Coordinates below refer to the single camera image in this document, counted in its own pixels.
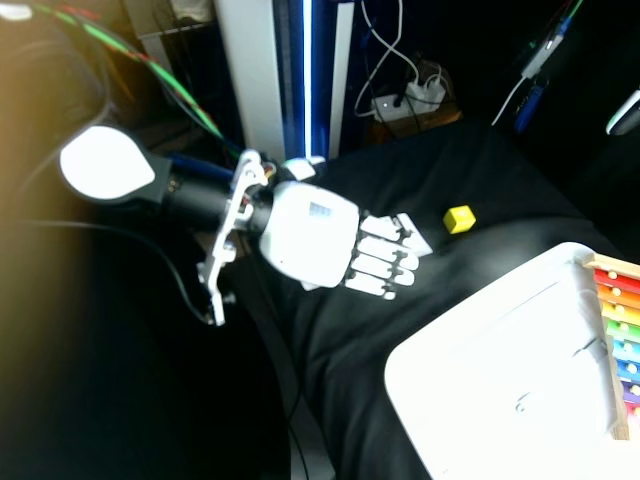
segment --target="black cloth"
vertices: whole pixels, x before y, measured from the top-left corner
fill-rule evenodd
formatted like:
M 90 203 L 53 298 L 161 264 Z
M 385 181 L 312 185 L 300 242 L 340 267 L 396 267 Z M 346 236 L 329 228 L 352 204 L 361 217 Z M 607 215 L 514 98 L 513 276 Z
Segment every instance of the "black cloth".
M 393 348 L 559 243 L 615 252 L 510 143 L 473 121 L 332 162 L 319 183 L 377 216 L 408 213 L 434 253 L 393 302 L 345 288 L 307 293 L 269 272 L 305 397 L 338 479 L 428 478 L 385 390 Z M 472 208 L 477 223 L 449 235 L 442 218 L 460 205 Z

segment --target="blue light strip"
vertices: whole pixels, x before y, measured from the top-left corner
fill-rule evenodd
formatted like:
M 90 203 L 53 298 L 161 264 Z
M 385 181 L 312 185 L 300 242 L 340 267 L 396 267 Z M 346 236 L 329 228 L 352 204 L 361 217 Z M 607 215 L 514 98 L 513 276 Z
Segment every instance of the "blue light strip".
M 302 0 L 304 32 L 304 154 L 311 158 L 311 11 L 312 0 Z

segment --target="power plug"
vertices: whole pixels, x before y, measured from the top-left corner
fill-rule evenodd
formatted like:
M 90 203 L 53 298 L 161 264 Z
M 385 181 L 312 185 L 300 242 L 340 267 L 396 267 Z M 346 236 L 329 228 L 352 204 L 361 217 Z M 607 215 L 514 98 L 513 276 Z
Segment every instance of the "power plug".
M 394 106 L 395 95 L 385 95 L 373 99 L 372 106 L 375 118 L 379 122 L 392 122 L 403 118 L 410 118 L 423 113 L 435 112 L 442 103 L 446 90 L 440 78 L 420 86 L 417 82 L 407 85 L 406 94 L 399 106 Z

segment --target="white tray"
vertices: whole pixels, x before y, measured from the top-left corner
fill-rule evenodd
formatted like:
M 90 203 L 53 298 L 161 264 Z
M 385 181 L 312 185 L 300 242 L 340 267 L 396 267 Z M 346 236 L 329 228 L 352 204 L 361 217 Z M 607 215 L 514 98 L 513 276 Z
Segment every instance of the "white tray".
M 392 352 L 387 392 L 434 480 L 587 478 L 582 457 L 615 421 L 600 307 L 581 266 L 591 253 L 559 245 Z

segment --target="blurry brown object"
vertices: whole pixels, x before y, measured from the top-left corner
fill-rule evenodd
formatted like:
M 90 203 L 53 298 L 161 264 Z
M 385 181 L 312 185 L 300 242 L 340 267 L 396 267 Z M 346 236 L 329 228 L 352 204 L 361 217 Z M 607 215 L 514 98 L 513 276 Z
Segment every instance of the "blurry brown object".
M 431 75 L 438 73 L 438 66 L 426 60 L 419 60 L 417 63 L 420 71 L 420 78 L 424 81 Z M 442 104 L 435 112 L 424 113 L 422 115 L 411 115 L 407 118 L 386 122 L 384 125 L 372 117 L 371 124 L 367 129 L 365 145 L 379 145 L 395 138 L 406 138 L 411 135 L 429 130 L 434 127 L 441 127 L 453 123 L 462 118 L 462 111 L 458 108 L 453 81 L 449 73 L 442 69 L 442 76 L 447 81 L 443 86 L 447 90 Z

